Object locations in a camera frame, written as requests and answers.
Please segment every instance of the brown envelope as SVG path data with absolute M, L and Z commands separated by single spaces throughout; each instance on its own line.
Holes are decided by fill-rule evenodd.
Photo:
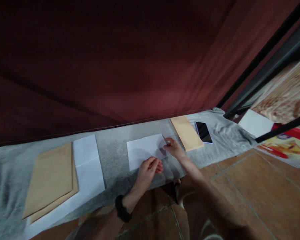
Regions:
M 44 207 L 43 209 L 39 210 L 38 212 L 32 214 L 30 218 L 30 224 L 37 221 L 42 216 L 46 215 L 47 213 L 51 212 L 53 209 L 58 207 L 61 203 L 75 195 L 79 191 L 78 187 L 78 179 L 77 179 L 77 172 L 76 172 L 76 166 L 74 164 L 74 160 L 72 157 L 72 191 L 67 193 L 66 195 L 58 198 L 54 202 L 50 203 L 48 206 Z
M 186 116 L 170 118 L 186 152 L 203 147 L 203 142 Z
M 72 143 L 37 156 L 22 219 L 72 191 Z

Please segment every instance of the brown floor tile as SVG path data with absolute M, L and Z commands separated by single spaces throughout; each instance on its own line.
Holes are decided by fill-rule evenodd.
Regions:
M 37 236 L 31 238 L 31 240 L 65 239 L 78 226 L 78 223 L 79 223 L 79 220 L 76 219 L 71 222 L 61 224 L 59 226 L 50 228 L 48 230 L 45 230 L 45 231 L 39 233 Z
M 172 214 L 171 208 L 168 208 L 132 231 L 122 234 L 119 239 L 181 239 L 179 230 Z
M 248 223 L 258 239 L 273 239 L 271 234 L 249 208 L 240 193 L 231 185 L 225 175 L 219 175 L 214 180 L 211 180 L 211 183 L 227 198 L 238 214 Z
M 258 154 L 225 174 L 278 239 L 300 239 L 300 190 Z
M 145 192 L 133 210 L 131 221 L 123 225 L 120 233 L 132 228 L 140 221 L 143 221 L 153 213 L 168 205 L 169 201 L 167 195 L 161 188 L 155 188 Z
M 221 172 L 220 168 L 218 167 L 218 165 L 216 163 L 211 164 L 209 166 L 206 166 L 204 168 L 200 169 L 200 172 L 208 177 L 208 178 L 212 178 L 213 176 L 217 175 L 218 173 Z
M 244 153 L 241 153 L 240 155 L 238 156 L 235 156 L 235 157 L 232 157 L 232 158 L 228 158 L 226 160 L 223 160 L 221 162 L 219 162 L 219 166 L 222 170 L 230 167 L 231 165 L 235 164 L 237 161 L 241 160 L 242 158 L 248 156 L 249 154 L 252 154 L 252 153 L 255 153 L 256 150 L 254 149 L 251 149 L 247 152 L 244 152 Z
M 176 215 L 177 221 L 179 223 L 179 227 L 183 236 L 184 240 L 189 240 L 190 239 L 190 234 L 189 234 L 189 224 L 188 224 L 188 216 L 187 212 L 179 207 L 179 205 L 174 204 L 172 205 L 174 214 Z
M 284 163 L 274 157 L 257 151 L 262 157 L 274 165 L 282 174 L 292 180 L 297 186 L 300 187 L 300 168 L 295 168 L 287 163 Z

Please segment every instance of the metal pole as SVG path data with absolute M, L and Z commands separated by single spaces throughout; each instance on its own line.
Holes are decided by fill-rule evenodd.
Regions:
M 293 121 L 277 128 L 277 129 L 275 129 L 271 132 L 268 132 L 268 133 L 256 138 L 255 140 L 256 140 L 257 143 L 261 143 L 261 142 L 263 142 L 263 141 L 265 141 L 269 138 L 278 136 L 279 134 L 284 133 L 286 131 L 289 131 L 289 130 L 291 130 L 295 127 L 298 127 L 298 126 L 300 126 L 300 117 L 296 118 L 295 120 L 293 120 Z

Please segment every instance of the black metal frame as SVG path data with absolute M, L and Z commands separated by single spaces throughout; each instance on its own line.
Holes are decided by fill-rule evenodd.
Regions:
M 253 70 L 261 63 L 267 54 L 275 47 L 275 45 L 283 38 L 283 36 L 291 29 L 291 27 L 300 19 L 300 3 L 284 21 L 280 28 L 274 33 L 266 45 L 261 49 L 257 56 L 252 60 L 247 69 L 241 74 L 237 81 L 231 86 L 228 92 L 223 96 L 217 104 L 217 108 L 221 108 L 232 94 L 240 87 L 246 78 L 253 72 Z
M 278 136 L 279 134 L 281 133 L 284 133 L 286 131 L 289 131 L 295 127 L 298 127 L 300 126 L 300 117 L 299 118 L 296 118 L 295 120 L 285 124 L 285 125 L 282 125 L 281 127 L 275 129 L 275 130 L 272 130 L 258 138 L 256 138 L 256 142 L 257 143 L 261 143 L 269 138 L 272 138 L 272 137 L 275 137 L 275 136 Z
M 246 80 L 252 71 L 260 64 L 266 55 L 290 30 L 290 28 L 300 19 L 300 4 L 290 14 L 287 20 L 281 25 L 276 33 L 271 37 L 267 44 L 262 48 L 259 54 L 253 59 L 251 64 L 237 79 L 233 86 L 228 90 L 225 96 L 218 103 L 217 107 L 221 108 L 239 86 Z M 270 60 L 261 68 L 256 76 L 249 82 L 247 87 L 239 94 L 235 102 L 225 113 L 225 118 L 231 118 L 234 114 L 241 112 L 241 106 L 246 103 L 254 94 L 265 86 L 275 75 L 284 69 L 291 61 L 300 57 L 300 26 L 293 35 L 283 44 L 283 46 L 270 58 Z M 261 143 L 269 138 L 284 133 L 290 129 L 300 126 L 300 117 L 256 138 L 257 143 Z

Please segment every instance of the grout line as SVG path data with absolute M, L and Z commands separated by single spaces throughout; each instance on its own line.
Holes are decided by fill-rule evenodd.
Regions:
M 273 237 L 273 239 L 276 240 L 277 238 L 273 235 L 273 233 L 270 231 L 270 229 L 267 227 L 267 225 L 263 222 L 263 220 L 260 218 L 260 216 L 257 214 L 257 212 L 253 209 L 253 207 L 250 205 L 250 203 L 244 198 L 244 196 L 241 194 L 241 192 L 237 189 L 237 187 L 230 180 L 230 178 L 226 174 L 224 174 L 224 175 L 226 176 L 226 178 L 228 179 L 228 181 L 230 182 L 230 184 L 234 187 L 234 189 L 240 194 L 240 196 L 246 202 L 246 204 L 248 205 L 248 207 L 252 210 L 252 212 L 254 213 L 254 215 L 256 215 L 256 217 L 260 220 L 260 222 L 262 223 L 262 225 L 264 225 L 264 227 L 270 233 L 270 235 Z
M 178 228 L 178 230 L 179 230 L 180 238 L 181 238 L 181 240 L 184 240 L 183 235 L 182 235 L 182 232 L 181 232 L 181 229 L 180 229 L 179 222 L 178 222 L 177 217 L 176 217 L 176 214 L 174 213 L 174 210 L 173 210 L 172 206 L 170 206 L 170 208 L 171 208 L 171 210 L 172 210 L 172 214 L 173 214 L 174 220 L 176 221 L 176 225 L 177 225 L 177 228 Z
M 164 193 L 166 194 L 166 197 L 167 197 L 167 199 L 168 199 L 169 206 L 171 206 L 172 204 L 171 204 L 171 202 L 170 202 L 169 195 L 168 195 L 166 192 L 164 192 Z
M 300 190 L 300 186 L 298 186 L 297 184 L 295 184 L 290 178 L 288 178 L 280 169 L 278 169 L 275 165 L 273 165 L 271 162 L 269 162 L 267 159 L 265 159 L 261 154 L 259 154 L 257 152 L 257 154 L 262 157 L 263 160 L 265 160 L 267 163 L 269 163 L 277 172 L 279 172 L 282 176 L 284 176 L 290 183 L 292 183 L 292 185 L 294 185 L 296 188 L 298 188 Z
M 214 175 L 213 177 L 210 178 L 210 180 L 215 179 L 216 177 L 220 176 L 221 174 L 223 174 L 224 172 L 228 171 L 229 169 L 233 168 L 234 166 L 238 165 L 239 163 L 241 163 L 243 160 L 245 160 L 246 158 L 250 157 L 251 155 L 253 155 L 254 153 L 250 153 L 247 156 L 245 156 L 244 158 L 241 158 L 239 161 L 235 162 L 234 164 L 232 164 L 231 166 L 227 167 L 226 169 L 222 170 L 221 172 L 219 172 L 218 174 Z
M 132 232 L 133 230 L 135 230 L 136 228 L 140 227 L 143 223 L 147 222 L 148 220 L 152 219 L 155 217 L 155 215 L 158 215 L 159 213 L 167 210 L 170 206 L 165 206 L 163 208 L 161 208 L 159 211 L 151 214 L 150 216 L 146 217 L 144 220 L 142 220 L 141 222 L 138 222 L 136 225 L 134 225 L 133 227 L 131 227 L 130 229 L 128 230 L 125 230 L 123 233 L 121 234 L 118 234 L 117 237 L 120 237 L 122 236 L 123 234 L 127 234 L 129 232 Z

